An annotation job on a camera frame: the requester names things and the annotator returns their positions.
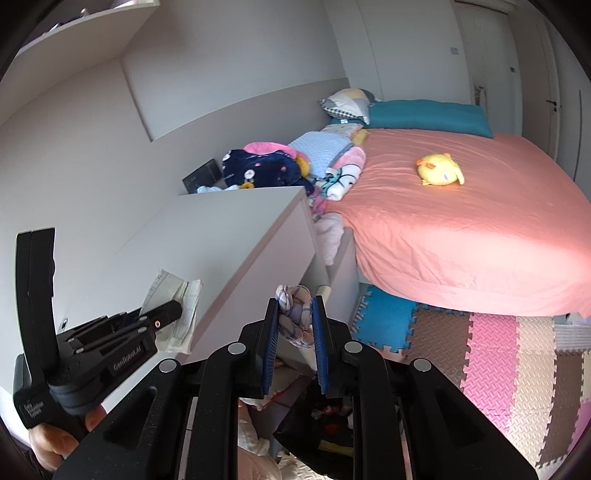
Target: white dresser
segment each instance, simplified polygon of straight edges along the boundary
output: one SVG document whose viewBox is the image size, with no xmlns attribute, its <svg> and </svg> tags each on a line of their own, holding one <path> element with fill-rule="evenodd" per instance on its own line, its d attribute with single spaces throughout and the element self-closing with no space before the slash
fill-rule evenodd
<svg viewBox="0 0 591 480">
<path fill-rule="evenodd" d="M 192 354 L 207 358 L 264 317 L 277 285 L 297 285 L 317 253 L 301 187 L 236 190 L 175 198 L 98 273 L 69 309 L 68 328 L 142 305 L 160 269 L 201 279 Z M 110 410 L 161 359 L 158 353 L 106 400 Z"/>
</svg>

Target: pink bed sheet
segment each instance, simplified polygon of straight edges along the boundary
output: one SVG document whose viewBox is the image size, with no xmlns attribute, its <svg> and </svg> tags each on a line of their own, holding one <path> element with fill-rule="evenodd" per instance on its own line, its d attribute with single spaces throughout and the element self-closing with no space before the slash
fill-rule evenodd
<svg viewBox="0 0 591 480">
<path fill-rule="evenodd" d="M 353 228 L 379 288 L 449 309 L 591 315 L 591 204 L 522 137 L 372 130 L 357 184 L 328 211 Z M 466 178 L 423 186 L 415 161 L 448 152 Z"/>
</svg>

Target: metal screw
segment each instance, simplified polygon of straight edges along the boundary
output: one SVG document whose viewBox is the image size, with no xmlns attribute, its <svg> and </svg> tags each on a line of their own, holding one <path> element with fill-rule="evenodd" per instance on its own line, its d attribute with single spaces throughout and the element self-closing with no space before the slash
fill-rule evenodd
<svg viewBox="0 0 591 480">
<path fill-rule="evenodd" d="M 359 342 L 347 342 L 345 344 L 345 350 L 347 350 L 349 353 L 359 353 L 361 350 L 363 350 L 363 345 L 361 345 Z"/>
<path fill-rule="evenodd" d="M 240 355 L 241 353 L 246 352 L 246 345 L 244 345 L 244 343 L 234 342 L 228 346 L 228 352 L 232 355 Z"/>
<path fill-rule="evenodd" d="M 413 362 L 413 366 L 420 372 L 428 372 L 431 370 L 431 362 L 425 358 L 417 358 Z"/>
<path fill-rule="evenodd" d="M 169 374 L 177 368 L 177 363 L 172 358 L 162 360 L 158 366 L 163 374 Z"/>
</svg>

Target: clothes pile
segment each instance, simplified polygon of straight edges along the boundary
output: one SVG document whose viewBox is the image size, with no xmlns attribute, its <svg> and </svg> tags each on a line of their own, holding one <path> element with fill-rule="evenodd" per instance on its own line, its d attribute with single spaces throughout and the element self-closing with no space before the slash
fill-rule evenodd
<svg viewBox="0 0 591 480">
<path fill-rule="evenodd" d="M 307 157 L 288 145 L 255 142 L 230 150 L 223 158 L 222 170 L 229 187 L 303 186 L 307 195 L 314 192 L 314 185 L 306 178 L 310 172 Z"/>
</svg>

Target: hand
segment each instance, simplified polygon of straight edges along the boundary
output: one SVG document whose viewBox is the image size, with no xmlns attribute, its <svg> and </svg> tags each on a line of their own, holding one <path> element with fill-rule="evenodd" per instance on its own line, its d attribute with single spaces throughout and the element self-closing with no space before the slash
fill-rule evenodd
<svg viewBox="0 0 591 480">
<path fill-rule="evenodd" d="M 91 432 L 105 417 L 105 409 L 99 405 L 84 419 L 87 430 Z M 68 432 L 47 423 L 29 430 L 29 441 L 39 464 L 49 472 L 55 472 L 64 461 L 63 456 L 70 455 L 78 446 L 78 441 Z"/>
</svg>

